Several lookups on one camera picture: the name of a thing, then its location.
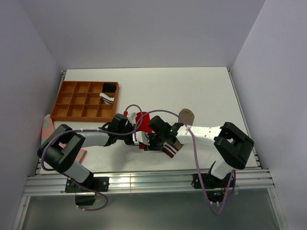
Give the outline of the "red christmas sock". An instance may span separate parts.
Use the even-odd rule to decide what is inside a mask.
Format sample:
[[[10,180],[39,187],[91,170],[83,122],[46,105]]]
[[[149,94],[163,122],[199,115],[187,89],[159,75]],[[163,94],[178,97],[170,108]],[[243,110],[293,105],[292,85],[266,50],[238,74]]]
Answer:
[[[144,131],[147,134],[148,133],[152,133],[152,130],[148,127],[149,122],[150,122],[150,116],[149,115],[145,115],[142,118],[142,121],[140,122],[141,126],[137,129],[137,131]],[[145,146],[146,145],[139,145],[139,149],[145,150]]]

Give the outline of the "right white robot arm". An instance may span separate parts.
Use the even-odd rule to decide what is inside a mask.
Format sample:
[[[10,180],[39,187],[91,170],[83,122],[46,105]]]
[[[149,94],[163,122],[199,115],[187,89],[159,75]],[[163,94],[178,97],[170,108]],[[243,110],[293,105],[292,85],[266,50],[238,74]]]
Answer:
[[[208,174],[208,183],[217,187],[232,170],[243,170],[254,148],[254,141],[231,122],[222,126],[200,127],[183,123],[168,124],[159,116],[153,117],[148,127],[152,133],[145,133],[145,150],[163,151],[173,158],[179,146],[200,144],[216,148],[220,158],[216,160]]]

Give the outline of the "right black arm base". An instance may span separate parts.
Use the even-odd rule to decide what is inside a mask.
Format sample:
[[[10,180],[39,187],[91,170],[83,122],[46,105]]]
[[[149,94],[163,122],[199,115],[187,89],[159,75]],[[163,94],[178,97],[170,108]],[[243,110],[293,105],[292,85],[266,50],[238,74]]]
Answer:
[[[191,186],[195,189],[201,189],[201,182],[203,182],[204,187],[206,189],[216,189],[216,188],[222,188],[226,187],[227,180],[223,179],[220,180],[210,174],[202,173],[201,179],[199,178],[199,175],[197,173],[192,175],[192,182]]]

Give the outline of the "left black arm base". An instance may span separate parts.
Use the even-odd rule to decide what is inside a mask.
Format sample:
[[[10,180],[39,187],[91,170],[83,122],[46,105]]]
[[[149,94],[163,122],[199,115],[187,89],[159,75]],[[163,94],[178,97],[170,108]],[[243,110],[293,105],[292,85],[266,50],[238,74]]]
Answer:
[[[90,183],[83,183],[81,186],[87,189],[80,188],[74,181],[68,179],[65,186],[65,193],[84,193],[89,192],[88,189],[98,192],[107,192],[109,177],[93,177]]]

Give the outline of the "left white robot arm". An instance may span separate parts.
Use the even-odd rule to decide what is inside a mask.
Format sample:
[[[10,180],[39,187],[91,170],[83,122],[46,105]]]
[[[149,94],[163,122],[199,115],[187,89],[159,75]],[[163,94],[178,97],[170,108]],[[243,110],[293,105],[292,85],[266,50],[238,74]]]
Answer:
[[[133,145],[135,125],[122,114],[116,114],[111,122],[97,129],[74,130],[70,126],[60,125],[45,140],[37,151],[42,165],[47,163],[51,168],[72,180],[82,191],[96,187],[93,173],[77,160],[80,149],[100,146],[108,147],[117,140],[123,140],[127,145]]]

